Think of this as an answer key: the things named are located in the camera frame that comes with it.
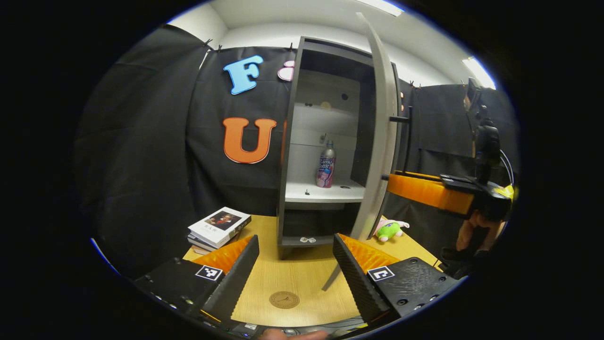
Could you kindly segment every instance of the ceiling light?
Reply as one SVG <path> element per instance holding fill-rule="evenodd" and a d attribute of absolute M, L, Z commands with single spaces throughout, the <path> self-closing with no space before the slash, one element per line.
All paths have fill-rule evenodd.
<path fill-rule="evenodd" d="M 469 57 L 467 59 L 463 59 L 462 62 L 466 65 L 468 69 L 470 69 L 476 79 L 478 79 L 480 85 L 482 85 L 483 87 L 490 87 L 493 90 L 496 90 L 493 79 L 491 79 L 487 71 L 483 68 L 482 65 L 480 65 L 476 58 Z"/>
<path fill-rule="evenodd" d="M 390 4 L 389 2 L 386 2 L 386 1 L 382 1 L 382 0 L 357 0 L 357 1 L 362 2 L 365 5 L 375 7 L 386 13 L 392 14 L 393 16 L 399 16 L 401 13 L 404 12 L 399 7 L 396 7 L 395 5 Z"/>

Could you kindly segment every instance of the plastic bottle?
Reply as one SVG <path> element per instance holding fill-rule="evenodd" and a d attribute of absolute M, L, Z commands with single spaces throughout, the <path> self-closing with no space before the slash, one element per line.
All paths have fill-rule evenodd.
<path fill-rule="evenodd" d="M 333 140 L 327 141 L 327 148 L 321 153 L 319 171 L 316 175 L 316 185 L 321 188 L 331 188 L 333 168 L 336 165 L 336 152 L 333 149 Z"/>

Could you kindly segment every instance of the portrait on book cover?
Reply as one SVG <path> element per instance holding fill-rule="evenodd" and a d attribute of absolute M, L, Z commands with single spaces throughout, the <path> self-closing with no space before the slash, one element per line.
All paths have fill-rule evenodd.
<path fill-rule="evenodd" d="M 226 211 L 219 211 L 205 220 L 205 222 L 222 230 L 227 230 L 239 220 L 241 220 L 241 217 L 237 215 Z"/>

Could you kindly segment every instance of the wooden table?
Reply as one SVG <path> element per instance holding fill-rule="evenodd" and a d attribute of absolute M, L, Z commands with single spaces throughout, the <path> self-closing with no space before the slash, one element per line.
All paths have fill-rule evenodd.
<path fill-rule="evenodd" d="M 321 290 L 337 264 L 332 245 L 296 248 L 286 260 L 279 260 L 276 217 L 253 215 L 252 222 L 241 233 L 240 238 L 258 235 L 260 255 L 233 311 L 233 320 L 276 327 L 300 327 L 359 315 L 343 274 L 339 274 L 326 292 Z M 418 257 L 429 264 L 437 260 L 407 234 L 385 243 L 375 237 L 364 242 L 401 260 Z M 200 256 L 189 249 L 183 259 L 192 261 Z M 299 305 L 291 309 L 274 307 L 269 297 L 282 290 L 298 295 Z"/>

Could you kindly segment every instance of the bottle label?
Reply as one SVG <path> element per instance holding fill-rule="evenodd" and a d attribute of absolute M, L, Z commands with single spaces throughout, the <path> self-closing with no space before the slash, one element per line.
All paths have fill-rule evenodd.
<path fill-rule="evenodd" d="M 319 171 L 316 176 L 316 185 L 321 188 L 331 188 L 333 178 L 333 166 L 336 158 L 321 156 Z"/>

